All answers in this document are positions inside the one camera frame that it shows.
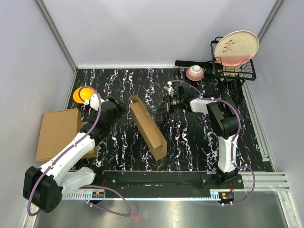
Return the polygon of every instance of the marble tabletop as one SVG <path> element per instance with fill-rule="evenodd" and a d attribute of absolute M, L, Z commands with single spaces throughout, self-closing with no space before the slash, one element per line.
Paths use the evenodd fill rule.
<path fill-rule="evenodd" d="M 102 98 L 112 96 L 129 106 L 130 97 L 137 95 L 152 114 L 162 101 L 163 87 L 169 80 L 186 80 L 185 70 L 177 69 L 80 69 L 73 92 L 80 86 L 92 86 Z M 203 95 L 233 95 L 231 83 L 222 83 L 206 72 L 205 78 L 192 83 Z M 76 107 L 73 98 L 68 108 Z M 245 100 L 237 106 L 244 118 L 238 138 L 237 163 L 248 164 L 255 171 L 264 171 L 262 155 Z M 82 113 L 85 121 L 88 113 Z M 167 139 L 167 156 L 155 161 L 135 126 L 130 109 L 115 124 L 111 134 L 98 146 L 97 158 L 82 159 L 74 169 L 93 162 L 104 170 L 118 171 L 213 171 L 218 161 L 219 141 L 213 133 L 207 114 L 177 110 L 171 115 L 154 116 Z"/>

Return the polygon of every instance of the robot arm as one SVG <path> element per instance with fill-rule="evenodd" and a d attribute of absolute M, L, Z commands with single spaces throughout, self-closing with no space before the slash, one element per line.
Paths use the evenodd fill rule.
<path fill-rule="evenodd" d="M 74 140 L 49 162 L 39 168 L 32 166 L 26 171 L 23 187 L 23 197 L 26 199 L 30 198 L 35 183 L 46 172 L 32 199 L 32 203 L 44 212 L 49 213 L 54 210 L 63 196 L 93 182 L 95 173 L 88 167 L 83 167 L 72 174 L 67 173 L 83 155 L 109 135 L 111 126 L 127 111 L 124 104 L 111 97 L 106 101 L 101 100 L 101 103 L 98 122 L 87 136 L 85 135 L 97 118 L 96 110 L 99 102 L 96 94 L 92 95 L 90 101 L 85 101 L 85 104 L 90 104 L 94 110 L 91 111 L 88 123 L 80 129 Z"/>
<path fill-rule="evenodd" d="M 233 111 L 221 102 L 197 98 L 197 92 L 188 83 L 180 83 L 176 90 L 171 86 L 171 82 L 168 85 L 169 87 L 165 87 L 168 94 L 164 96 L 163 102 L 155 114 L 170 114 L 176 108 L 182 108 L 194 113 L 209 114 L 213 132 L 218 136 L 219 140 L 217 180 L 219 184 L 222 184 L 234 179 L 238 171 L 231 162 L 231 145 L 232 139 L 238 130 L 238 120 Z M 230 97 L 222 99 L 236 108 Z M 234 161 L 235 157 L 236 145 L 233 147 Z"/>

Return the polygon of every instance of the patterned bowl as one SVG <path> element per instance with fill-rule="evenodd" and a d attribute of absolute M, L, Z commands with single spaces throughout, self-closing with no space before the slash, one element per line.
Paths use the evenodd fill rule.
<path fill-rule="evenodd" d="M 204 78 L 204 69 L 198 65 L 190 66 L 186 71 L 186 76 L 191 81 L 200 81 Z"/>

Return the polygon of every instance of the brown box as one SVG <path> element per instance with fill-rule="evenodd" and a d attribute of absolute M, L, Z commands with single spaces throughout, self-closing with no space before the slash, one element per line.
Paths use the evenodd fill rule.
<path fill-rule="evenodd" d="M 40 129 L 36 161 L 44 164 L 61 152 L 75 138 L 80 128 L 86 124 L 81 122 L 78 109 L 44 113 Z M 83 158 L 96 157 L 97 149 L 89 151 Z"/>
<path fill-rule="evenodd" d="M 138 96 L 132 96 L 131 100 L 133 104 L 130 107 L 136 126 L 147 143 L 154 159 L 156 161 L 162 159 L 167 155 L 167 141 Z"/>

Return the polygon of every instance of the yellow bowl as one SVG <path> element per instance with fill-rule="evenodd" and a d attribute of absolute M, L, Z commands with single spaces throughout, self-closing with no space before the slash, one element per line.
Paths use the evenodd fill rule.
<path fill-rule="evenodd" d="M 79 97 L 79 90 L 81 87 L 79 87 L 77 90 L 75 90 L 75 92 L 73 93 L 73 99 L 75 102 L 79 103 L 79 104 L 83 104 L 84 102 L 82 100 L 80 100 Z M 80 91 L 80 96 L 83 100 L 90 100 L 91 96 L 94 94 L 94 91 L 90 88 L 83 88 Z"/>

